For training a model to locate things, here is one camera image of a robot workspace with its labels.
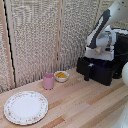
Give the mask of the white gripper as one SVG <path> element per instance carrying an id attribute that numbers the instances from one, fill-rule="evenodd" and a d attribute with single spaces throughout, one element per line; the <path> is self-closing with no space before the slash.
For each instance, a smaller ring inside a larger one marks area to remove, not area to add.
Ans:
<path id="1" fill-rule="evenodd" d="M 104 48 L 91 49 L 87 47 L 85 56 L 87 58 L 112 61 L 114 59 L 114 50 L 113 47 L 111 47 L 109 51 L 106 51 Z"/>

